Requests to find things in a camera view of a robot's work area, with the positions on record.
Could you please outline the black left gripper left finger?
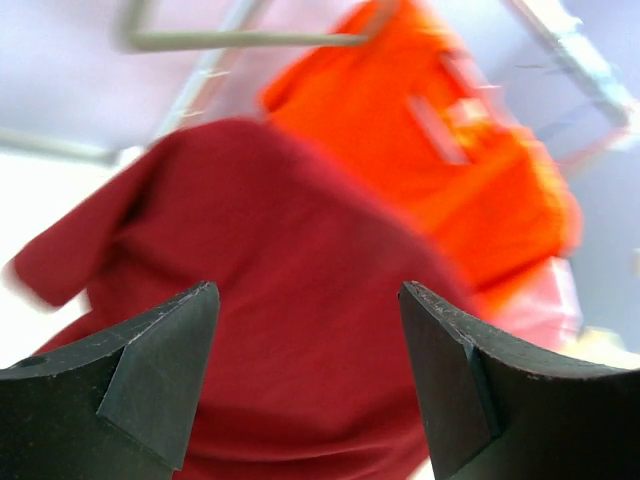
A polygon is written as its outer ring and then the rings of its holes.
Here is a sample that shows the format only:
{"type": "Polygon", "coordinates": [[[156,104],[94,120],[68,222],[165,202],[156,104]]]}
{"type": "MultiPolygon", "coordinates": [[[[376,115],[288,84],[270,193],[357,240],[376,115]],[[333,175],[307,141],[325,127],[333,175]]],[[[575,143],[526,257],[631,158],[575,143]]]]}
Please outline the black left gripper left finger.
{"type": "Polygon", "coordinates": [[[1,476],[169,479],[185,461],[219,313],[198,284],[1,372],[1,476]]]}

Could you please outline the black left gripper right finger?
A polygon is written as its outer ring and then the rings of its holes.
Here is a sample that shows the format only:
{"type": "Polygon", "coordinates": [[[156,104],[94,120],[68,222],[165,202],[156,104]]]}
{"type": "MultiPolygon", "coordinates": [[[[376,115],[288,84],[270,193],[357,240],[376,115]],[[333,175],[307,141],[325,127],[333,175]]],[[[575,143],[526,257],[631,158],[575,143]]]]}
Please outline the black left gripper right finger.
{"type": "Polygon", "coordinates": [[[416,282],[398,295],[439,479],[635,479],[639,374],[556,354],[416,282]]]}

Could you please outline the dark red t shirt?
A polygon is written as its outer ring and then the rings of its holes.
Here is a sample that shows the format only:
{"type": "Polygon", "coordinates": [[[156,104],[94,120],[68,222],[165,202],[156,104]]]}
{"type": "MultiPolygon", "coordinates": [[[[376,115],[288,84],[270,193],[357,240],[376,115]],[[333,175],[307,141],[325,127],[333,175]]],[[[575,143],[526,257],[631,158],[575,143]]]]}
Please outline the dark red t shirt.
{"type": "Polygon", "coordinates": [[[433,242],[312,148],[227,119],[165,137],[12,260],[89,311],[49,348],[200,281],[220,315],[182,479],[404,479],[427,442],[397,293],[416,280],[475,312],[433,242]]]}

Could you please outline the pink t shirt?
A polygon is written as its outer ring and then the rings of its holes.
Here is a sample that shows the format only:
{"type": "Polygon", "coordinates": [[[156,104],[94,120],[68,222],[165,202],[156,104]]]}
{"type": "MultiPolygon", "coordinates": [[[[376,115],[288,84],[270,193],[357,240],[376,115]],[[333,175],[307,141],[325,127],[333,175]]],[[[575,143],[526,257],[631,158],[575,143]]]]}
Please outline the pink t shirt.
{"type": "Polygon", "coordinates": [[[498,312],[493,324],[551,351],[573,342],[582,324],[582,311],[570,262],[550,259],[498,312]]]}

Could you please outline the white plastic hanger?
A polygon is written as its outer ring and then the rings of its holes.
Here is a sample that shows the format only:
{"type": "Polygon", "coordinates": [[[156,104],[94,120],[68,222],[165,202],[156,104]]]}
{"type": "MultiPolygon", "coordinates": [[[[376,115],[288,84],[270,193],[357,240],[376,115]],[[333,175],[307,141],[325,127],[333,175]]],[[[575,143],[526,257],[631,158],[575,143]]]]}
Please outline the white plastic hanger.
{"type": "Polygon", "coordinates": [[[487,81],[467,54],[439,53],[438,64],[458,86],[462,97],[438,110],[430,100],[413,96],[408,100],[409,108],[441,158],[451,164],[468,164],[463,142],[457,137],[459,129],[486,124],[496,131],[505,129],[505,115],[495,103],[500,88],[487,81]]]}

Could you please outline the orange t shirt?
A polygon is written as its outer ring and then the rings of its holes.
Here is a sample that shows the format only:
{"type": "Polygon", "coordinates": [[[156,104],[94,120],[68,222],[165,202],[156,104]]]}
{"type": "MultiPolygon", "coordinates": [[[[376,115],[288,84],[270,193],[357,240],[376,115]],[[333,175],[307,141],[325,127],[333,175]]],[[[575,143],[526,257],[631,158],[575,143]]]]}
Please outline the orange t shirt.
{"type": "Polygon", "coordinates": [[[409,216],[490,311],[579,240],[578,204],[544,145],[491,103],[464,44],[415,1],[395,2],[361,46],[312,51],[261,103],[409,216]]]}

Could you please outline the grey plastic hanger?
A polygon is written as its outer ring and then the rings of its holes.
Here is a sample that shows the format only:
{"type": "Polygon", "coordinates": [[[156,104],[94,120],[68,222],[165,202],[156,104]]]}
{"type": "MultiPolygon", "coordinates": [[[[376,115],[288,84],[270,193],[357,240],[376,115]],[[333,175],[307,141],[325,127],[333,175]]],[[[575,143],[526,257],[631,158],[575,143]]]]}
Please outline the grey plastic hanger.
{"type": "Polygon", "coordinates": [[[357,34],[310,34],[263,30],[147,31],[146,21],[154,9],[152,1],[127,1],[116,31],[126,48],[137,52],[174,52],[272,46],[357,46],[375,37],[391,19],[396,1],[376,1],[369,22],[357,34]]]}

